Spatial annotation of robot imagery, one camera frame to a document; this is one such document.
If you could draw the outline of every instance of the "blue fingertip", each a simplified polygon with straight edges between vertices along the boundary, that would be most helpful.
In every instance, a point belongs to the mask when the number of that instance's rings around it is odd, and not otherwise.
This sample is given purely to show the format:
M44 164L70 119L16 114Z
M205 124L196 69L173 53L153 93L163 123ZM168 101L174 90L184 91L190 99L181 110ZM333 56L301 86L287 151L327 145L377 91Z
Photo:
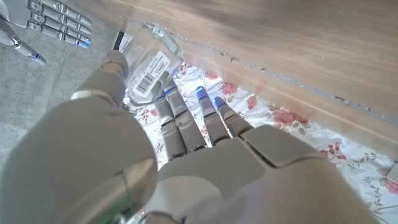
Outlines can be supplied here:
M209 95L206 95L206 96L204 96L204 97L201 97L201 98L199 98L198 100L201 100L201 99L206 98L206 97L209 97Z
M222 106L224 106L224 105L226 105L226 103L223 103L222 105L217 106L217 109L222 107Z
M171 88L171 89L169 89L169 90L167 90L166 91L166 93L170 93L173 89L175 89L176 88L176 86L175 87L173 87L173 88Z
M162 95L162 96L160 96L160 97L158 97L158 98L156 98L156 100L155 101L158 101L160 98L162 98L162 97L164 97L164 95Z

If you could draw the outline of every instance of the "white fabric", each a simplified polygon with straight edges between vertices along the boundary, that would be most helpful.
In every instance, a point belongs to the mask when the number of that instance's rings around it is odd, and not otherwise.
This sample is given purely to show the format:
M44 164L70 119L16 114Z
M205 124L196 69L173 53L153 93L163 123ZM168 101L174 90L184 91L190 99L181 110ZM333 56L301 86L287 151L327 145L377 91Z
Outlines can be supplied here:
M224 98L254 127L272 125L313 146L335 165L380 223L398 223L398 184L386 179L393 160L187 63L180 67L175 82L209 145L195 96L198 86L205 87L210 98ZM154 106L141 108L136 119L144 127L161 168L167 158Z

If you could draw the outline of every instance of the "white label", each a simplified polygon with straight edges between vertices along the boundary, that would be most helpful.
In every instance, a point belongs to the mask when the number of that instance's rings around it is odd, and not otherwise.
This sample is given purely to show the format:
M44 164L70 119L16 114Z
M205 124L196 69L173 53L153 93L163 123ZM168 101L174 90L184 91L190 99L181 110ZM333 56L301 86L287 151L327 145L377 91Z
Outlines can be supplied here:
M141 76L137 85L132 90L138 95L146 97L169 64L170 60L160 50L156 56L152 58L143 76Z

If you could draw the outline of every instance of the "glass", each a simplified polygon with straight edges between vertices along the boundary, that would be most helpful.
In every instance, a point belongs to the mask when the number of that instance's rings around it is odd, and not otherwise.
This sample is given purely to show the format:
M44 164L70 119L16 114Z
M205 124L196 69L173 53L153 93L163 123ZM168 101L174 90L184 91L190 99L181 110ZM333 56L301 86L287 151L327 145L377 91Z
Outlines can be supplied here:
M152 104L185 60L183 51L166 29L144 22L123 51L129 65L124 108Z

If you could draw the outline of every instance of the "white robotic arm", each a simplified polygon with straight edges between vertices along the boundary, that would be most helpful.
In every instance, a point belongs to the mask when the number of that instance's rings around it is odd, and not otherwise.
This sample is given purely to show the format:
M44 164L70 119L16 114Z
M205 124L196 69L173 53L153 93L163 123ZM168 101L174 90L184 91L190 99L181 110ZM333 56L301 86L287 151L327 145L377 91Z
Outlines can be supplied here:
M40 31L41 33L75 44L89 47L91 34L87 27L91 21L75 10L54 0L0 0L0 43L11 45L21 54L41 65L43 56L22 42L6 22Z
M71 101L24 136L0 181L1 223L115 223L143 206L142 224L377 223L310 146L253 128L203 87L197 98L213 147L170 82L155 101L170 161L157 172L145 132L119 109L127 73L111 51Z

